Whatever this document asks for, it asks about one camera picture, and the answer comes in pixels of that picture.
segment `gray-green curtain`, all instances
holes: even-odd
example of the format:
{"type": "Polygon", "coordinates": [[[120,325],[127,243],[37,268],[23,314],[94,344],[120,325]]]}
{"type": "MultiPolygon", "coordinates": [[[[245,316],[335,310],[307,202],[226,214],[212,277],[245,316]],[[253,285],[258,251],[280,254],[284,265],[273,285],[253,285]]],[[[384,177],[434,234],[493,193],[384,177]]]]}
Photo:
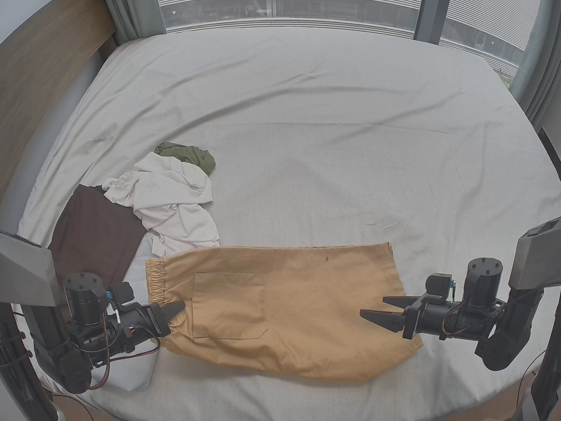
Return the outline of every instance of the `gray-green curtain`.
{"type": "Polygon", "coordinates": [[[164,19],[158,0],[105,0],[117,32],[115,42],[165,34],[164,19]]]}
{"type": "Polygon", "coordinates": [[[521,69],[510,86],[511,93],[537,131],[543,125],[561,122],[560,63],[561,0],[541,0],[521,69]]]}

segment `wooden floor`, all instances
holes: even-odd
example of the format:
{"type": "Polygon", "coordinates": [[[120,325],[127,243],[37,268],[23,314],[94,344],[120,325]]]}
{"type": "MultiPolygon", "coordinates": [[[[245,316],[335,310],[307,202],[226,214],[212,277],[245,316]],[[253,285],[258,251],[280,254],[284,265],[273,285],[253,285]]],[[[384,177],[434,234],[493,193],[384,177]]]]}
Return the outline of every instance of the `wooden floor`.
{"type": "MultiPolygon", "coordinates": [[[[526,385],[533,376],[530,374],[524,379],[521,393],[524,393],[526,385]]],[[[516,407],[516,394],[518,392],[518,383],[504,390],[489,401],[461,413],[453,414],[448,417],[440,418],[438,421],[484,421],[486,418],[504,420],[508,419],[514,413],[516,407]]],[[[67,397],[54,396],[54,403],[65,413],[67,421],[86,421],[91,418],[77,401],[67,397]]],[[[108,417],[88,406],[94,421],[116,421],[113,417],[108,417]]],[[[549,421],[561,421],[561,403],[559,403],[549,421]]]]}

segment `building exterior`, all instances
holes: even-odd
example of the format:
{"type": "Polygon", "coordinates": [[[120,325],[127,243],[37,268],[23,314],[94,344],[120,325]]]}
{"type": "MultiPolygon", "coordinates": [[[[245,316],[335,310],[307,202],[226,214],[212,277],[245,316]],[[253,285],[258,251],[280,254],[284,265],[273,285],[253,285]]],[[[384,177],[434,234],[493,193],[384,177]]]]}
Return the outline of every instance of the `building exterior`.
{"type": "MultiPolygon", "coordinates": [[[[158,0],[168,32],[295,25],[412,38],[421,0],[158,0]]],[[[483,56],[514,76],[540,0],[450,0],[440,45],[483,56]]]]}

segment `curtain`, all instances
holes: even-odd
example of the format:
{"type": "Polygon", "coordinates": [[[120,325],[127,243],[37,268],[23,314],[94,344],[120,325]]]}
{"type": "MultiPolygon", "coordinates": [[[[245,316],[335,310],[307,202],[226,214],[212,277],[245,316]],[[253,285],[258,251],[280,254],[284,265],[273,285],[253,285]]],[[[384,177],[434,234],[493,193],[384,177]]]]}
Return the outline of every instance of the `curtain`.
{"type": "Polygon", "coordinates": [[[115,27],[115,42],[165,34],[164,19],[158,0],[105,0],[115,27]]]}
{"type": "Polygon", "coordinates": [[[539,49],[535,67],[530,73],[523,72],[520,80],[515,78],[512,83],[515,85],[512,88],[513,95],[537,131],[544,124],[561,122],[558,102],[561,99],[561,0],[542,0],[540,12],[542,4],[545,8],[550,5],[550,10],[549,14],[540,14],[544,19],[538,20],[532,31],[531,40],[543,33],[543,45],[539,49]]]}

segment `white crumpled garment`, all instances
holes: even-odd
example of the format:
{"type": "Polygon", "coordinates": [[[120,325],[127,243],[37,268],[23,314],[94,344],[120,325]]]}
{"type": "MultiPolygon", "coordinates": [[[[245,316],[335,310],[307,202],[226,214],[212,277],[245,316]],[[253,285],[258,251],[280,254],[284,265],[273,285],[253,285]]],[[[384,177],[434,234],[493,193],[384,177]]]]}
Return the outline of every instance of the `white crumpled garment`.
{"type": "Polygon", "coordinates": [[[132,207],[153,236],[152,253],[159,257],[218,246],[218,230],[200,204],[212,201],[209,177],[202,169],[174,157],[148,153],[136,170],[103,183],[112,203],[132,207]]]}

